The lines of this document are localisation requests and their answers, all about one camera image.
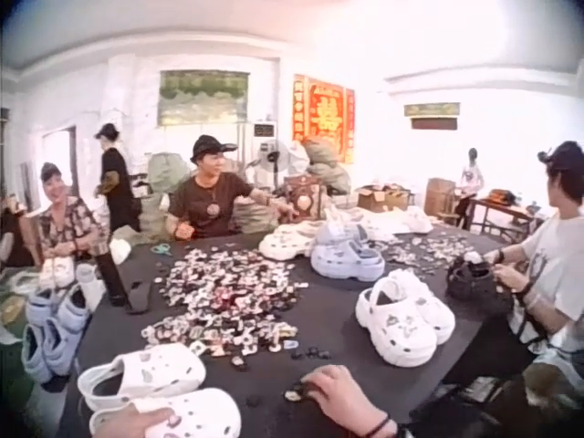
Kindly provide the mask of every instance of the black bracelet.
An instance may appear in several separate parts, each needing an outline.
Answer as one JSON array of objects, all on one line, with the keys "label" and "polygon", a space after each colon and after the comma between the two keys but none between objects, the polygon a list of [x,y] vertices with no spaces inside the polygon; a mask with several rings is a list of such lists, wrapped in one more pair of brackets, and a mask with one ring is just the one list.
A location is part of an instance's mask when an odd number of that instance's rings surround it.
[{"label": "black bracelet", "polygon": [[495,260],[495,264],[498,265],[500,263],[505,262],[505,253],[503,252],[503,250],[501,248],[496,250],[496,260]]},{"label": "black bracelet", "polygon": [[373,436],[375,436],[381,429],[383,429],[385,426],[387,426],[387,423],[391,421],[391,417],[388,414],[385,419],[380,422],[375,429],[373,429],[371,432],[367,433],[366,435],[363,435],[363,438],[372,438]]},{"label": "black bracelet", "polygon": [[526,286],[523,288],[523,290],[520,290],[519,292],[515,293],[515,296],[517,297],[517,299],[519,300],[519,303],[521,303],[522,306],[525,306],[526,296],[529,293],[529,291],[531,291],[532,287],[533,287],[533,282],[531,280],[529,280],[527,282]]}]

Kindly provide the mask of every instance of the red banner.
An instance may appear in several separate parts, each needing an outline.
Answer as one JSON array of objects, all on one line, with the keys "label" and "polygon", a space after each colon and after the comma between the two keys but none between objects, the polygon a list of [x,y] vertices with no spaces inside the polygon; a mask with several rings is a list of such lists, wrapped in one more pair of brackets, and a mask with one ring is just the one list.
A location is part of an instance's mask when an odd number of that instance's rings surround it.
[{"label": "red banner", "polygon": [[355,91],[295,75],[293,118],[294,140],[325,138],[337,145],[341,162],[353,163]]}]

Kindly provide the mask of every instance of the hand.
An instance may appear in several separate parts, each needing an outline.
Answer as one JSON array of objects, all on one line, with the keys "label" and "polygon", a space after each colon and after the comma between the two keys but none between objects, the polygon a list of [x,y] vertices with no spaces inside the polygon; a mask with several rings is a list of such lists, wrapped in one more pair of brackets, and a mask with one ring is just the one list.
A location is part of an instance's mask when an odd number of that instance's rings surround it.
[{"label": "hand", "polygon": [[75,252],[75,244],[72,242],[65,242],[64,244],[57,244],[53,248],[53,253],[57,257],[67,257]]},{"label": "hand", "polygon": [[166,422],[173,415],[169,408],[139,413],[131,404],[99,427],[93,438],[144,438],[146,429]]},{"label": "hand", "polygon": [[493,273],[505,286],[511,288],[513,292],[521,292],[526,288],[529,278],[518,272],[511,266],[495,265]]},{"label": "hand", "polygon": [[274,203],[274,206],[280,214],[292,214],[293,216],[298,216],[296,209],[289,203]]},{"label": "hand", "polygon": [[188,223],[181,222],[176,227],[175,236],[181,240],[191,240],[194,234],[194,228],[192,228]]},{"label": "hand", "polygon": [[[315,388],[308,391],[308,397],[318,403],[325,415],[358,436],[371,432],[387,416],[369,401],[349,370],[342,365],[317,368],[302,378],[302,382]],[[395,428],[395,423],[390,422],[387,430],[383,429],[384,436],[393,436]]]},{"label": "hand", "polygon": [[486,261],[486,263],[488,263],[489,265],[494,265],[497,258],[499,258],[499,251],[495,250],[495,251],[489,251],[488,253],[486,253],[485,255],[483,255],[483,259]]}]

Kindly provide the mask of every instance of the framed picture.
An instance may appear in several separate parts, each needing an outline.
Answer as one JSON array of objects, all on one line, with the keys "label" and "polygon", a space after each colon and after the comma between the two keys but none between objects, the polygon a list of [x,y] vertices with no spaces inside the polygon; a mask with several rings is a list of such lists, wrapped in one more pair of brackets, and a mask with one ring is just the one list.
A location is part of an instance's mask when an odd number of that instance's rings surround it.
[{"label": "framed picture", "polygon": [[222,70],[161,72],[159,126],[247,121],[249,73]]}]

